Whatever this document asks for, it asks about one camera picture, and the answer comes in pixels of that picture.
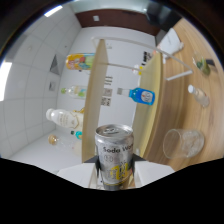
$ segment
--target white sticker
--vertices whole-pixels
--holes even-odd
[[[142,101],[144,101],[146,103],[150,103],[152,101],[152,93],[143,91],[142,95],[141,95],[141,99],[142,99]]]

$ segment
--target aluminum can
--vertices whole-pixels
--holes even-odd
[[[98,127],[96,151],[105,190],[126,189],[132,173],[134,136],[131,127],[109,124]]]

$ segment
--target clear plastic cup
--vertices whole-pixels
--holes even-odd
[[[197,130],[171,129],[163,140],[163,152],[168,159],[190,158],[204,146],[204,136]]]

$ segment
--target wooden panel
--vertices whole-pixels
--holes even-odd
[[[136,107],[133,134],[134,149],[140,149],[140,156],[143,157],[149,139],[152,137],[152,130],[156,126],[157,110],[160,105],[161,92],[161,75],[162,75],[162,56],[156,54],[144,67],[140,88],[151,90],[155,93],[155,101],[152,106],[138,103]]]
[[[224,155],[224,72],[208,42],[190,23],[182,19],[174,29],[184,43],[184,48],[176,53],[175,57],[188,64],[193,69],[193,74],[163,81],[159,123],[153,141],[148,142],[144,159],[169,165],[177,171],[189,165],[222,158]],[[209,76],[202,75],[193,65],[194,51],[214,60],[216,69],[211,67]],[[180,63],[168,59],[163,65],[163,76],[170,77],[185,70]],[[207,108],[202,108],[188,93],[189,84],[206,92],[210,98]],[[200,130],[205,136],[202,151],[189,159],[167,159],[163,154],[163,139],[166,132],[172,128]]]
[[[159,28],[150,25],[146,15],[133,11],[119,10],[119,9],[103,9],[91,10],[75,14],[81,26],[112,26],[122,27],[141,31],[153,36],[156,36],[160,31]],[[100,21],[94,21],[93,16],[99,16]]]
[[[108,57],[105,41],[100,40],[89,77],[85,102],[82,134],[82,162],[85,162],[95,155],[95,131],[98,127],[107,63]]]

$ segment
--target ceiling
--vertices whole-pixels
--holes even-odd
[[[75,13],[96,9],[125,9],[145,13],[149,0],[75,0],[71,6]]]

